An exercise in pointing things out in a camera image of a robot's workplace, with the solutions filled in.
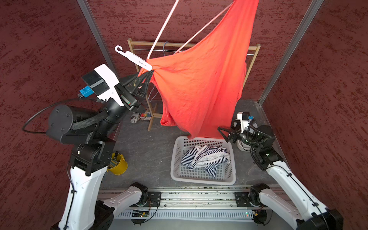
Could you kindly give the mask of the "white clothespin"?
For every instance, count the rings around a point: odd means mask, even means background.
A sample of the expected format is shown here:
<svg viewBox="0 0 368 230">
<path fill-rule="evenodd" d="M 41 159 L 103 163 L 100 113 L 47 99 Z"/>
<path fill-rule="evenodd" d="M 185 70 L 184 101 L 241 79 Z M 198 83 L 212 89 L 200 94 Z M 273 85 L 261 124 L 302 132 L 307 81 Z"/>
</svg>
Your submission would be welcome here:
<svg viewBox="0 0 368 230">
<path fill-rule="evenodd" d="M 141 68 L 144 68 L 148 71 L 152 71 L 152 69 L 153 69 L 153 67 L 149 63 L 147 63 L 145 60 L 143 60 L 139 56 L 133 54 L 130 51 L 124 52 L 121 46 L 115 46 L 115 52 L 117 52 L 120 55 L 126 57 L 131 62 L 133 62 L 134 64 L 138 65 Z"/>
</svg>

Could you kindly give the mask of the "blue white striped tank top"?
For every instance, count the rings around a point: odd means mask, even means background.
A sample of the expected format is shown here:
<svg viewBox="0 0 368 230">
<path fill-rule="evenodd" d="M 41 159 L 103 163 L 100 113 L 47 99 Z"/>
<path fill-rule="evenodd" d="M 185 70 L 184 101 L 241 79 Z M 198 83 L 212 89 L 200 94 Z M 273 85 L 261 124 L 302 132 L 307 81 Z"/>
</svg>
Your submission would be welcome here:
<svg viewBox="0 0 368 230">
<path fill-rule="evenodd" d="M 215 177 L 218 167 L 230 163 L 231 156 L 226 148 L 211 146 L 195 146 L 184 153 L 181 164 L 192 171 L 203 169 L 209 176 Z"/>
</svg>

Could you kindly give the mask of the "red tank top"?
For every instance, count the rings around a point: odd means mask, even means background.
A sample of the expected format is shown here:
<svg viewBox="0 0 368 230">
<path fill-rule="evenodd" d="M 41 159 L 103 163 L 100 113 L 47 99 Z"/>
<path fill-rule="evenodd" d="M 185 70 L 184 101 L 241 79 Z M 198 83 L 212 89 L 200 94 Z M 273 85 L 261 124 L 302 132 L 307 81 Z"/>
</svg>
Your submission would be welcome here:
<svg viewBox="0 0 368 230">
<path fill-rule="evenodd" d="M 152 58 L 153 83 L 163 102 L 161 125 L 190 138 L 221 138 L 242 96 L 246 57 L 258 1 L 234 1 L 218 25 L 192 48 Z"/>
</svg>

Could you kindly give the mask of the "pink wire hanger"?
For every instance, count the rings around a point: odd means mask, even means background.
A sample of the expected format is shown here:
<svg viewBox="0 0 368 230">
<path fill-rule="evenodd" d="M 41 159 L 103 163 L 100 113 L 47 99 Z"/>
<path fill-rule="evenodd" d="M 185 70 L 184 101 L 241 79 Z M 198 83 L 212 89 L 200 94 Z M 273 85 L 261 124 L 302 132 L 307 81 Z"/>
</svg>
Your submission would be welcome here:
<svg viewBox="0 0 368 230">
<path fill-rule="evenodd" d="M 162 33 L 163 33 L 163 31 L 165 30 L 165 28 L 166 28 L 166 26 L 167 26 L 167 24 L 168 24 L 168 22 L 170 21 L 170 19 L 171 19 L 171 16 L 172 16 L 172 14 L 173 14 L 173 12 L 175 11 L 175 9 L 176 9 L 176 7 L 177 7 L 177 5 L 178 5 L 178 3 L 179 3 L 179 0 L 176 0 L 175 1 L 175 3 L 174 3 L 174 5 L 173 5 L 173 7 L 171 8 L 171 11 L 169 12 L 169 14 L 168 14 L 168 16 L 167 16 L 167 18 L 166 18 L 166 20 L 165 20 L 165 22 L 164 22 L 164 24 L 162 25 L 162 27 L 161 27 L 161 29 L 160 29 L 160 31 L 159 31 L 159 33 L 158 33 L 158 35 L 157 35 L 157 37 L 156 37 L 156 39 L 155 39 L 155 41 L 153 42 L 153 45 L 152 45 L 152 47 L 151 47 L 151 49 L 149 50 L 149 53 L 148 53 L 148 56 L 147 56 L 147 60 L 149 60 L 150 59 L 150 56 L 151 56 L 151 54 L 152 54 L 152 52 L 153 52 L 153 50 L 154 50 L 154 48 L 156 47 L 156 45 L 157 45 L 157 43 L 158 43 L 158 41 L 159 41 L 159 39 L 160 39 L 160 37 L 161 37 L 161 35 L 162 35 Z M 214 18 L 212 18 L 205 26 L 203 26 L 198 32 L 196 32 L 189 40 L 187 40 L 183 45 L 181 45 L 180 47 L 179 47 L 179 49 L 178 50 L 176 50 L 175 51 L 175 53 L 178 53 L 179 51 L 181 51 L 186 45 L 188 45 L 189 44 L 189 42 L 190 41 L 192 41 L 199 33 L 201 33 L 206 27 L 208 27 L 213 21 L 215 21 L 218 17 L 220 17 L 224 12 L 226 12 L 230 7 L 231 7 L 231 5 L 232 5 L 232 3 L 230 3 L 225 9 L 223 9 L 220 13 L 218 13 Z"/>
</svg>

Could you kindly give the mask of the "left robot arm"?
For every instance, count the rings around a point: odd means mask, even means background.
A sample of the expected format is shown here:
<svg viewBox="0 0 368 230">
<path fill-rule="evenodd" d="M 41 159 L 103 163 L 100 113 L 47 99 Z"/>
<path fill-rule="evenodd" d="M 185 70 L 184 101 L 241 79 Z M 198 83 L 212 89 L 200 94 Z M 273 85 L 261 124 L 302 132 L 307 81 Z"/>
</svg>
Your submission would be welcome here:
<svg viewBox="0 0 368 230">
<path fill-rule="evenodd" d="M 110 134 L 130 111 L 142 111 L 153 71 L 118 79 L 111 71 L 93 70 L 83 81 L 97 96 L 107 94 L 98 111 L 58 105 L 48 119 L 47 136 L 73 146 L 67 175 L 69 194 L 62 219 L 54 230 L 107 230 L 115 214 L 148 202 L 148 188 L 133 183 L 111 201 L 97 198 L 102 178 L 114 154 Z"/>
</svg>

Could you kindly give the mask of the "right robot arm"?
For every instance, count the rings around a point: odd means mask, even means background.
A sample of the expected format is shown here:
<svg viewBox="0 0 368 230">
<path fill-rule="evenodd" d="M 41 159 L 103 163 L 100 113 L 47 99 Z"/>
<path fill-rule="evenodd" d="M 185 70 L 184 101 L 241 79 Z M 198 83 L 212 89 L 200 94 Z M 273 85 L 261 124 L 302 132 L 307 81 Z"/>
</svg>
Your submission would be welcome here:
<svg viewBox="0 0 368 230">
<path fill-rule="evenodd" d="M 255 121 L 252 120 L 243 132 L 240 132 L 237 126 L 230 129 L 219 127 L 218 131 L 227 142 L 240 141 L 250 146 L 254 163 L 274 178 L 292 204 L 280 198 L 264 183 L 251 187 L 250 203 L 255 207 L 270 208 L 295 230 L 343 229 L 343 216 L 336 209 L 329 209 L 317 199 L 273 148 L 276 139 L 273 129 L 266 125 L 255 127 L 254 124 Z"/>
</svg>

